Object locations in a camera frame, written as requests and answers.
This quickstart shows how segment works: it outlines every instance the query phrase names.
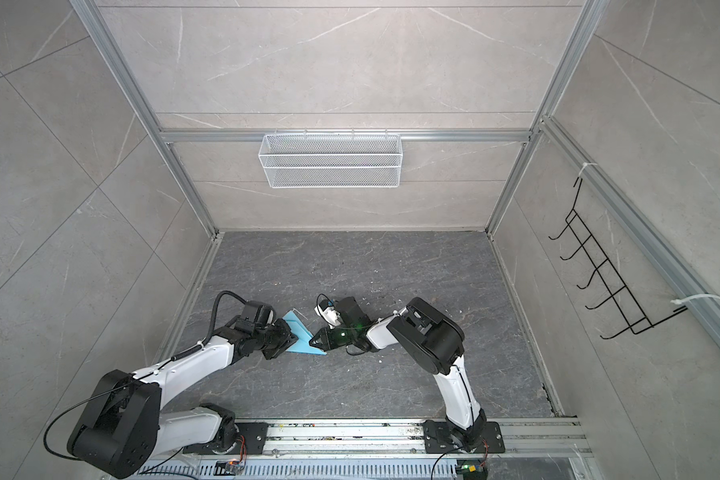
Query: light blue cloth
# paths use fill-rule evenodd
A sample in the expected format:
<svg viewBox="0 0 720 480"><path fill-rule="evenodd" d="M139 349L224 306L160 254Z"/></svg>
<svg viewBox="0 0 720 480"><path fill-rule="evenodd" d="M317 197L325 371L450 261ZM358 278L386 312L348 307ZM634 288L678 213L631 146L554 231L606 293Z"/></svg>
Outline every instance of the light blue cloth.
<svg viewBox="0 0 720 480"><path fill-rule="evenodd" d="M288 347L287 352L311 353L313 355L326 354L324 351L309 345L309 341L312 339L312 334L309 330L307 330L307 327L304 326L304 323L298 319L294 310L291 310L283 315L282 319L288 323L288 326L291 328L291 332L298 337L296 343Z"/></svg>

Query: white wire mesh basket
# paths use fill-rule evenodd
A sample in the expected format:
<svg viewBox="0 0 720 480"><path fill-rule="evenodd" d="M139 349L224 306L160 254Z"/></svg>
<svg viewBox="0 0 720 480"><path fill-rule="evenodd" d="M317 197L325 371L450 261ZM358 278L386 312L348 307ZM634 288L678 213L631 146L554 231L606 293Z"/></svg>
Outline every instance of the white wire mesh basket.
<svg viewBox="0 0 720 480"><path fill-rule="evenodd" d="M397 187L403 146L397 134L269 134L259 160L272 188Z"/></svg>

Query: black wire hook rack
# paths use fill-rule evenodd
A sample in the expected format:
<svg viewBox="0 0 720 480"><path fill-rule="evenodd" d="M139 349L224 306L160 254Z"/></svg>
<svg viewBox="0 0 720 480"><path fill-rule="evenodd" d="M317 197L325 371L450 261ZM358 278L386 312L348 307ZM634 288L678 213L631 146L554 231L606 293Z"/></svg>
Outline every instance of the black wire hook rack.
<svg viewBox="0 0 720 480"><path fill-rule="evenodd" d="M605 250L603 250L603 247L600 245L600 242L597 241L597 238L595 238L595 235L592 234L592 231L586 225L586 223L584 222L584 219L581 218L581 216L579 216L579 213L576 211L576 202L579 199L579 192L581 192L581 183L582 183L581 178L576 178L576 181L574 182L574 188L576 188L576 197L574 198L574 205L570 208L568 215L566 215L566 217L565 217L565 228L563 228L563 231L561 231L560 234L558 234L555 237L550 236L549 239L557 240L566 232L566 230L570 230L570 232L576 238L576 242L578 242L579 246L578 246L578 248L576 248L576 251L574 251L567 258L560 256L560 259L563 261L570 260L570 259L574 258L574 256L576 254L578 254L580 251L583 251L586 254L586 258L590 261L590 263L592 264L592 267L594 268L592 274L590 275L589 281L586 282L586 285L581 286L581 285L577 284L576 287L578 287L580 290L585 290L587 287L589 287L589 285L592 284L592 280L595 278L595 275L597 275L600 278L600 281L603 283L603 285L605 285L605 288L608 292L608 297L605 298L605 300L603 300L602 302L598 303L595 306L586 306L585 305L586 309L587 310L595 310L595 309L603 306L606 302L608 302L608 300L613 300L614 303L616 304L616 308L619 310L619 313L621 314L622 318L624 318L624 322L626 322L625 328L623 328L622 330L619 330L618 332L616 332L615 334L613 334L611 336L600 335L600 338L603 340L611 340L613 338L618 337L619 335L621 335L622 333L624 333L628 330L631 331L633 334L638 335L638 334L645 332L648 329L652 329L654 326L657 326L657 325L671 319L672 317L677 316L677 315L681 314L682 312L685 312L686 310L688 310L688 307L681 306L679 308L674 309L672 311L672 314L670 314L669 316L662 318L662 320L659 320L656 322L652 321L648 317L648 315L643 310L643 307L640 305L640 303L637 301L637 298L635 298L634 294L632 293L632 290L630 290L630 288L624 281L624 278L622 278L621 273L619 273L619 271L616 268L616 266L614 265L614 263L608 257L608 254L606 254ZM581 236L579 236L579 234L576 233L576 230L572 227L572 223L575 220L578 220L580 225L586 231L586 237L583 240L581 239ZM590 252L587 251L587 249L585 247L587 242L589 242L590 244L594 244L596 246L596 248L600 251L600 254L597 256L598 257L602 256L604 258L604 260L602 262L599 262L599 263L595 262L595 260L593 259L593 255L590 254ZM608 285L608 283L605 281L605 278L603 277L603 273L601 271L605 266L610 266L610 268L613 270L613 272L618 277L620 286L616 285L616 286L612 287L612 286ZM619 293L622 293L622 292L625 292L625 295L628 295L627 298L631 299L634 302L634 304L637 306L638 311L640 312L640 318L634 322L629 320L629 318L627 317L627 314L624 313L623 306L619 303L620 302L619 298L616 297L616 295L618 295Z"/></svg>

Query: zip tie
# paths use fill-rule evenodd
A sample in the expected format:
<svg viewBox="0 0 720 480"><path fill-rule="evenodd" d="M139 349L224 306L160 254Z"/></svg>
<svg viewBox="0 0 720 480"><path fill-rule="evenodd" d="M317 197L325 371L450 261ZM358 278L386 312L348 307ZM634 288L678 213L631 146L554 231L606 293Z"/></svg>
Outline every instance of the zip tie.
<svg viewBox="0 0 720 480"><path fill-rule="evenodd" d="M588 164L587 162L584 162L581 164L581 170L579 170L579 177L581 177L581 174L584 173L584 169L589 167L590 165L597 165L597 164Z"/></svg>
<svg viewBox="0 0 720 480"><path fill-rule="evenodd" d="M713 295L711 293L697 293L695 295L687 296L686 298L670 300L670 302L674 303L675 305L682 305L685 302L695 300L697 298L714 298L720 300L720 295Z"/></svg>

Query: gray wall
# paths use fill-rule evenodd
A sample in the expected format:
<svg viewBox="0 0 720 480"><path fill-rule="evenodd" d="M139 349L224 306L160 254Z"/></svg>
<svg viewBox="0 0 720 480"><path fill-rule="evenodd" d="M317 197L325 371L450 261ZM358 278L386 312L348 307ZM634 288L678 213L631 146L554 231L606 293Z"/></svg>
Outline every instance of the gray wall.
<svg viewBox="0 0 720 480"><path fill-rule="evenodd" d="M611 2L555 116L720 293L720 2ZM584 308L602 283L577 288L589 261L560 260L570 232L549 239L575 178L542 140L495 237L564 412L607 478L720 478L720 349L688 312L600 338L624 320ZM669 314L676 295L586 184L577 206L648 316Z"/></svg>
<svg viewBox="0 0 720 480"><path fill-rule="evenodd" d="M145 136L66 0L0 2L0 478L100 476L39 436L152 363L208 244Z"/></svg>
<svg viewBox="0 0 720 480"><path fill-rule="evenodd" d="M164 128L528 128L577 0L101 0ZM518 144L406 144L393 189L273 190L178 144L222 230L482 230Z"/></svg>

